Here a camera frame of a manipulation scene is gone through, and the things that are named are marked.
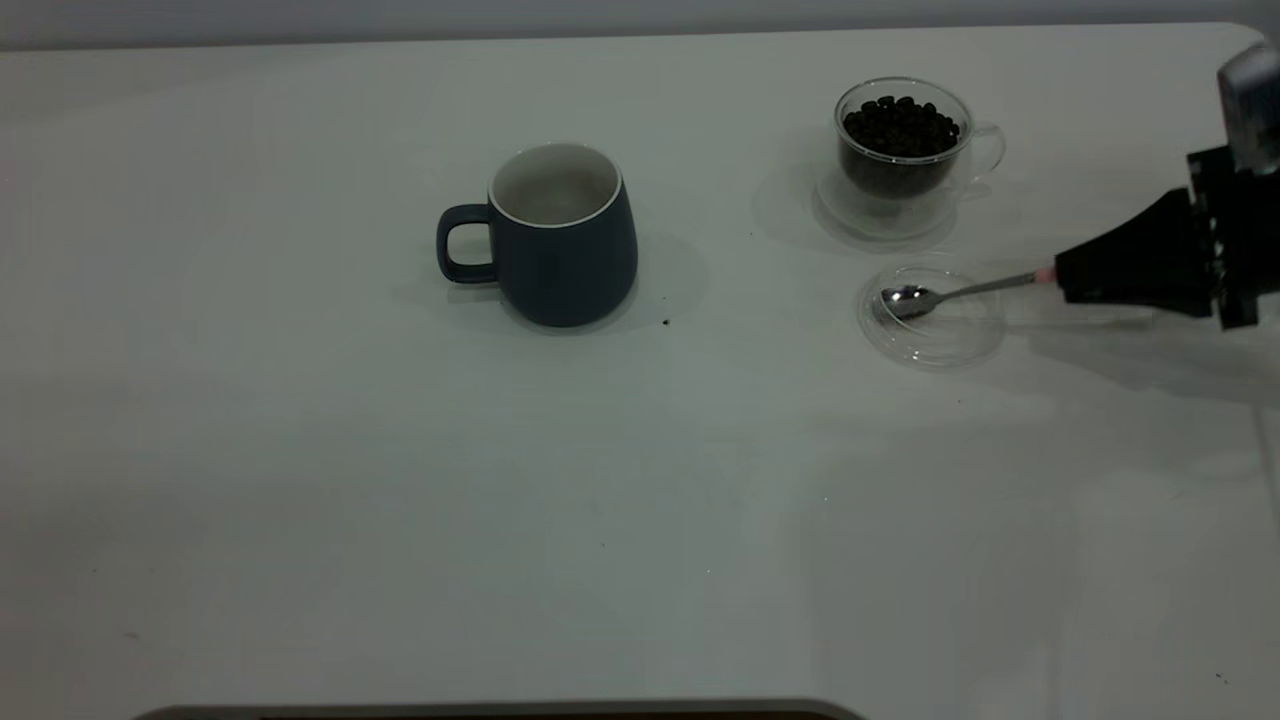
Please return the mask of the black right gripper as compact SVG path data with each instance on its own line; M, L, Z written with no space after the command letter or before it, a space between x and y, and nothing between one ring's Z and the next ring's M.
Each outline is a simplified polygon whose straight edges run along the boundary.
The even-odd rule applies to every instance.
M1207 232L1212 299L1224 331L1260 324L1260 300L1279 292L1277 167L1238 169L1229 146L1187 158L1196 217ZM1119 227L1055 256L1064 300L1213 315L1201 287L1190 192L1170 190Z

